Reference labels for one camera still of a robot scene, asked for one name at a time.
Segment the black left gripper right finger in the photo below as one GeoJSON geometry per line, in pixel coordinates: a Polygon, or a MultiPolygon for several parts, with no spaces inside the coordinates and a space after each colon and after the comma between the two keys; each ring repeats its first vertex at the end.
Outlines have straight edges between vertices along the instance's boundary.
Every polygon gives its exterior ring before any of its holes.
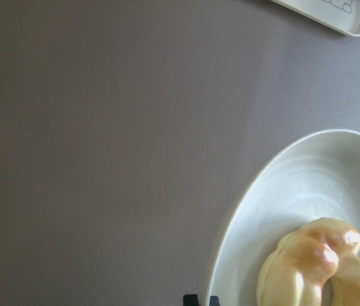
{"type": "Polygon", "coordinates": [[[220,306],[219,297],[215,295],[210,296],[209,306],[220,306]]]}

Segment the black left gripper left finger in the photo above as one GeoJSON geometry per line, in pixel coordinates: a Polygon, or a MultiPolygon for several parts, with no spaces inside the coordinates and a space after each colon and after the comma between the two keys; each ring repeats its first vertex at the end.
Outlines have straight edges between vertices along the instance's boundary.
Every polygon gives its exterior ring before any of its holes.
{"type": "Polygon", "coordinates": [[[183,295],[183,306],[199,306],[199,298],[197,294],[183,295]]]}

